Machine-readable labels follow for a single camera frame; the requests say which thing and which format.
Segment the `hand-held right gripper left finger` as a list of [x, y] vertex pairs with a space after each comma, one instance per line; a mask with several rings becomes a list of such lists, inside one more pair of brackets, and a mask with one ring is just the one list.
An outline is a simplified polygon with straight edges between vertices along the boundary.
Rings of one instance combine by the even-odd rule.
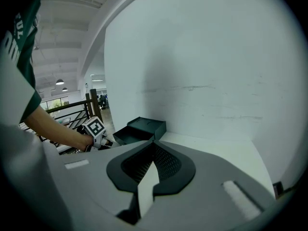
[[62, 156], [59, 192], [72, 220], [147, 220], [154, 211], [154, 163], [134, 192], [119, 190], [110, 180], [110, 162], [122, 154], [142, 150], [140, 141], [111, 150]]

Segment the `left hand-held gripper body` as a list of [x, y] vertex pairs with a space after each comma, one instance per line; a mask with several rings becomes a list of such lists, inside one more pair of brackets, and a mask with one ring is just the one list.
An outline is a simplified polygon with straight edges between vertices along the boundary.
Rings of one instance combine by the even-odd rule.
[[82, 124], [82, 134], [88, 134], [92, 136], [93, 142], [91, 145], [87, 146], [86, 151], [94, 150], [105, 150], [109, 149], [105, 146], [108, 140], [106, 135], [106, 128], [103, 122], [94, 116]]

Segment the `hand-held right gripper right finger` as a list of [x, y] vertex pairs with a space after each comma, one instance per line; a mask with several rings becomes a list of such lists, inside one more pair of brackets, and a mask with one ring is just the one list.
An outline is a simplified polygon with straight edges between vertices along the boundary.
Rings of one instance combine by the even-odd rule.
[[178, 194], [158, 196], [143, 217], [144, 225], [242, 225], [246, 218], [223, 189], [236, 182], [262, 210], [275, 198], [259, 182], [227, 160], [170, 142], [163, 145], [188, 156], [195, 164], [193, 180]]

